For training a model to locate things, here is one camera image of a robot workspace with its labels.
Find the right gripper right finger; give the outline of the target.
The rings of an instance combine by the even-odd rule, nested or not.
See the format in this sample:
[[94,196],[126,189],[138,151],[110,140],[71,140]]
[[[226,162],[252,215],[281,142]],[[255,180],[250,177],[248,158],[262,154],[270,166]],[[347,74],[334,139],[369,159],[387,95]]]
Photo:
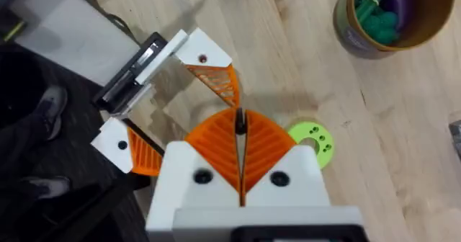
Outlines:
[[331,159],[331,136],[316,123],[288,131],[268,117],[246,111],[242,197],[247,207],[326,207],[321,173]]

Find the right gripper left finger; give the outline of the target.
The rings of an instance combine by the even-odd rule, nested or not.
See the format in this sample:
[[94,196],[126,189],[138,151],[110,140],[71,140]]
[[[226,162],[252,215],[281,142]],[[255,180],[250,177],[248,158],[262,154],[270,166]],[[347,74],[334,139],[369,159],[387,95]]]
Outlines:
[[236,126],[241,110],[225,109],[166,147],[146,220],[149,232],[169,232],[177,210],[240,207]]

